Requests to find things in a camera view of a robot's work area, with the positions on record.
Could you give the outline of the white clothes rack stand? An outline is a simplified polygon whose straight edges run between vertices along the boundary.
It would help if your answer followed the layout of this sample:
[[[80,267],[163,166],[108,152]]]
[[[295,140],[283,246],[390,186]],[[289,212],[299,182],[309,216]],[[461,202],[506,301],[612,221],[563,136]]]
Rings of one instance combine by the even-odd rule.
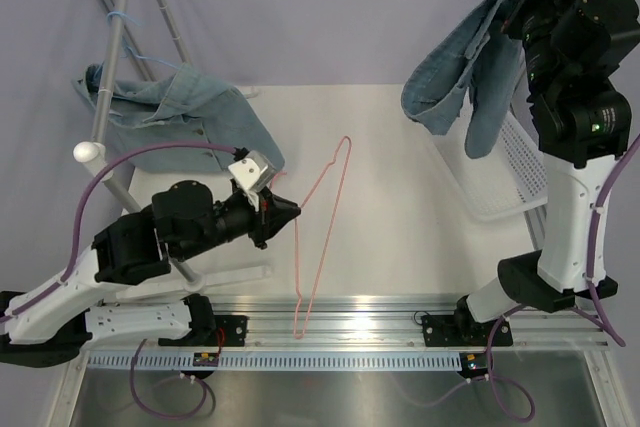
[[[176,20],[167,0],[155,0],[164,23],[169,31],[172,42],[177,49],[180,60],[184,64],[191,62],[184,39],[181,36]],[[126,13],[128,0],[99,0],[105,13],[112,10]],[[83,164],[86,169],[96,175],[98,167],[106,166],[106,143],[112,141],[118,153],[124,154],[128,150],[122,144],[119,134],[110,128],[109,115],[111,104],[115,98],[115,78],[119,59],[124,55],[122,49],[123,21],[119,18],[109,24],[109,39],[107,53],[102,64],[100,87],[97,90],[97,106],[94,115],[91,139],[80,143],[74,149],[74,157],[77,162]],[[147,82],[153,82],[155,77],[149,66],[151,62],[139,61],[132,58],[131,63],[136,72]],[[182,277],[177,280],[161,280],[156,290],[150,287],[139,287],[136,292],[128,295],[130,299],[151,297],[162,292],[204,292],[216,286],[236,284],[261,280],[273,274],[272,267],[267,264],[250,264],[235,270],[225,270],[216,273],[201,273],[194,270],[185,262],[173,258],[169,260],[170,268],[178,272]]]

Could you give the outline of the white plastic basket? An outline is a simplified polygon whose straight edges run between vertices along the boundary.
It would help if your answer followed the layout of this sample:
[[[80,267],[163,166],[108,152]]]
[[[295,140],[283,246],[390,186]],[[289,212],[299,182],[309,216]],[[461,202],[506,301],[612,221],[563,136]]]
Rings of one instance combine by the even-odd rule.
[[[546,173],[536,144],[507,113],[491,152],[469,158],[464,149],[471,107],[466,105],[444,136],[432,142],[452,187],[476,219],[489,222],[547,202]]]

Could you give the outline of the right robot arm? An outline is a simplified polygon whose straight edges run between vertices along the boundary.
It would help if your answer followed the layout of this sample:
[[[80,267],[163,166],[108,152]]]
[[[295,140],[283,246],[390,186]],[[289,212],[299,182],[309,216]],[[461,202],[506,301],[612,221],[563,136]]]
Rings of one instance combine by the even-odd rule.
[[[521,307],[554,313],[617,293],[603,230],[609,192],[638,146],[631,106],[610,80],[639,42],[636,0],[520,0],[503,30],[525,53],[546,233],[540,250],[500,261],[493,281],[457,302],[453,327],[466,343]]]

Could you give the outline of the aluminium rail base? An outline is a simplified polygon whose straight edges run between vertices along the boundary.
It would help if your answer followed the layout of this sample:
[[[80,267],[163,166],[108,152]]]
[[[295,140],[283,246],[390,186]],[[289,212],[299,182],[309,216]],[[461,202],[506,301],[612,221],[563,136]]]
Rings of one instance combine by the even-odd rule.
[[[245,343],[234,347],[224,343],[223,347],[161,347],[148,342],[137,352],[133,347],[110,347],[97,351],[126,351],[138,355],[147,350],[160,351],[205,351],[221,355],[224,351],[244,352],[455,352],[481,354],[491,350],[502,352],[496,342],[482,341],[477,346],[429,346],[424,340],[424,329],[418,321],[421,313],[437,314],[446,310],[446,305],[411,299],[401,302],[393,298],[373,297],[368,300],[348,299],[344,302],[330,299],[319,302],[311,317],[303,338],[293,335],[293,306],[283,302],[244,302],[222,304],[220,310],[246,317],[243,328]]]

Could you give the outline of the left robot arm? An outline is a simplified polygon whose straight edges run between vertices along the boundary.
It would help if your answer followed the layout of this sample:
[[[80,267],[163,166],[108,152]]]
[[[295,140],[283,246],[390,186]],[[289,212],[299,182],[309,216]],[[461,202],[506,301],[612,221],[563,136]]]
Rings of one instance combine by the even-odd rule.
[[[162,346],[214,345],[221,339],[210,300],[197,293],[167,304],[107,305],[105,298],[161,277],[172,260],[186,261],[246,236],[264,249],[300,207],[263,188],[252,205],[238,187],[224,201],[187,180],[155,194],[142,211],[98,233],[68,279],[52,278],[53,293],[4,291],[10,317],[1,336],[1,360],[30,368],[66,363],[89,347],[156,339]]]

